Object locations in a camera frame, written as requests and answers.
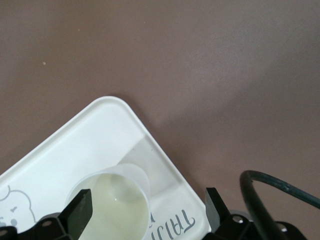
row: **cable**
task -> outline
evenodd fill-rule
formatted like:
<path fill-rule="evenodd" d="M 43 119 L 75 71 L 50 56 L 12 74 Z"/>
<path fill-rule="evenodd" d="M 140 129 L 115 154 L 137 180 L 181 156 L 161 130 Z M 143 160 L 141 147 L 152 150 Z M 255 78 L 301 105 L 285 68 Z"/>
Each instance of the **cable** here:
<path fill-rule="evenodd" d="M 263 240 L 288 240 L 272 219 L 265 206 L 261 202 L 253 186 L 253 180 L 275 187 L 305 203 L 320 209 L 320 199 L 300 190 L 271 175 L 247 170 L 240 176 L 240 188 L 245 205 L 251 214 L 253 223 Z"/>

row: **cup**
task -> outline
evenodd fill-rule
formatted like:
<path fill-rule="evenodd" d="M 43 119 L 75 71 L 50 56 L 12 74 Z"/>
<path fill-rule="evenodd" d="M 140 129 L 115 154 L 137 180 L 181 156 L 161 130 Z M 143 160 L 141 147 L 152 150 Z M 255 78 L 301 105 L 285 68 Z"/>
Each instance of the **cup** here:
<path fill-rule="evenodd" d="M 91 189 L 92 217 L 79 240 L 143 240 L 150 225 L 150 183 L 138 166 L 123 163 L 82 178 L 68 203 L 81 189 Z"/>

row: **cartoon bear drawing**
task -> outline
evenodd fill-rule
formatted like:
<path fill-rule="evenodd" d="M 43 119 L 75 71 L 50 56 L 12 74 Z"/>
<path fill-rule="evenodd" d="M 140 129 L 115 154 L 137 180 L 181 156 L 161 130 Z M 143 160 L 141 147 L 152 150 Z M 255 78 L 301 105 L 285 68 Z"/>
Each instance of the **cartoon bear drawing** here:
<path fill-rule="evenodd" d="M 31 200 L 25 192 L 11 190 L 8 186 L 0 193 L 0 227 L 14 226 L 20 233 L 36 223 Z"/>

